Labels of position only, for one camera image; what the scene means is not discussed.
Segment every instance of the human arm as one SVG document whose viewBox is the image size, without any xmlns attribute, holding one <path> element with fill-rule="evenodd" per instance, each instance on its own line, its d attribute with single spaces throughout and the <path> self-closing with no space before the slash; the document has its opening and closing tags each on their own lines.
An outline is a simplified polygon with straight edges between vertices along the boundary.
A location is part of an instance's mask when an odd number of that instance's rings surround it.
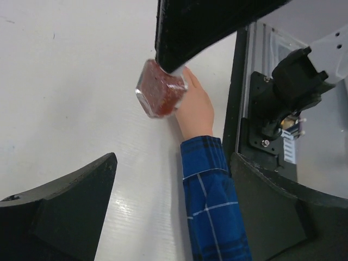
<svg viewBox="0 0 348 261">
<path fill-rule="evenodd" d="M 197 78 L 187 69 L 184 76 L 189 91 L 176 116 L 185 139 L 181 155 L 193 258 L 251 260 L 221 140 L 212 137 L 213 107 Z"/>
</svg>

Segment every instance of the metal screw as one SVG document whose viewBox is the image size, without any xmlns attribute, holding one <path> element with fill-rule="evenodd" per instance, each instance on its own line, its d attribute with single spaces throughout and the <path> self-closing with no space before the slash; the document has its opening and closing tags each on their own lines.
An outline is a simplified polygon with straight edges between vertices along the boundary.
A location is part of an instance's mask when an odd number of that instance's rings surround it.
<svg viewBox="0 0 348 261">
<path fill-rule="evenodd" d="M 268 147 L 270 145 L 270 141 L 269 140 L 263 140 L 261 142 L 261 145 L 264 146 L 265 148 Z"/>
</svg>

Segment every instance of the white tabletop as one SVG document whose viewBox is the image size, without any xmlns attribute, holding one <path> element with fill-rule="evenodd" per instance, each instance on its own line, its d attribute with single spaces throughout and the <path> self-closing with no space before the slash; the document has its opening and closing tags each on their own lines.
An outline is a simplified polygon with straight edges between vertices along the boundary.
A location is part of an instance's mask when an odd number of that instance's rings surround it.
<svg viewBox="0 0 348 261">
<path fill-rule="evenodd" d="M 96 260 L 191 259 L 174 119 L 135 97 L 153 58 L 156 0 L 0 0 L 0 198 L 115 152 Z M 222 137 L 235 35 L 189 66 Z"/>
</svg>

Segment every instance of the blue sleeve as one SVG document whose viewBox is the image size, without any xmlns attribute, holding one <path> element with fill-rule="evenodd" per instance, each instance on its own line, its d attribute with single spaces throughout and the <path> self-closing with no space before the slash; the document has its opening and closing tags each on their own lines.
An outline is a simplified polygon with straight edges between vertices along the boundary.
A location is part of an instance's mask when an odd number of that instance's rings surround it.
<svg viewBox="0 0 348 261">
<path fill-rule="evenodd" d="M 251 260 L 221 140 L 190 139 L 181 144 L 181 156 L 194 261 Z"/>
</svg>

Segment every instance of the transparent plastic cube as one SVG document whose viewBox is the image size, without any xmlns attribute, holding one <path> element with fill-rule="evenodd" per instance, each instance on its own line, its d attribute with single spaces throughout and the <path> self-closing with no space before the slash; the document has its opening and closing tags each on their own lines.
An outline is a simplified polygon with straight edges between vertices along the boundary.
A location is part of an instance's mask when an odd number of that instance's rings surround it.
<svg viewBox="0 0 348 261">
<path fill-rule="evenodd" d="M 175 112 L 187 89 L 182 75 L 171 76 L 150 59 L 145 62 L 135 93 L 150 118 L 162 118 Z"/>
</svg>

